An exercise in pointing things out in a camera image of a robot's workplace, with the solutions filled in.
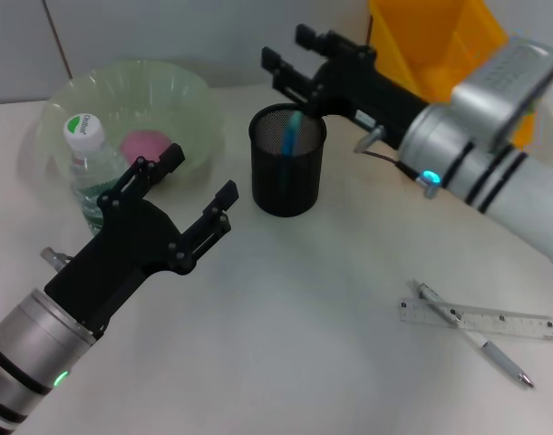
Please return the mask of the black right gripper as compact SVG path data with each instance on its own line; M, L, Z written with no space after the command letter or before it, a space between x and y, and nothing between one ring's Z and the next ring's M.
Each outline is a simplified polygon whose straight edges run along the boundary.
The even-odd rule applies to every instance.
M309 108L316 117L339 115L357 120L360 111L384 127L384 141L397 150L413 121L428 102L375 69L376 51L354 43L335 31L318 34L299 24L295 42L325 58L314 77L297 71L269 47L261 51L261 67L272 75L272 87L289 100Z

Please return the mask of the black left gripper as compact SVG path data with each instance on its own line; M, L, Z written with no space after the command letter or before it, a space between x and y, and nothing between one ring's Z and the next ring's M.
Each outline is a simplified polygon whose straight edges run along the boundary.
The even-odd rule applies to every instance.
M166 213L143 200L184 161L177 143L157 161L139 156L99 195L97 206L109 207L101 232L44 287L45 294L93 337L103 336L111 317L148 277L161 271L189 274L231 230L226 212L238 200L233 180L183 233Z

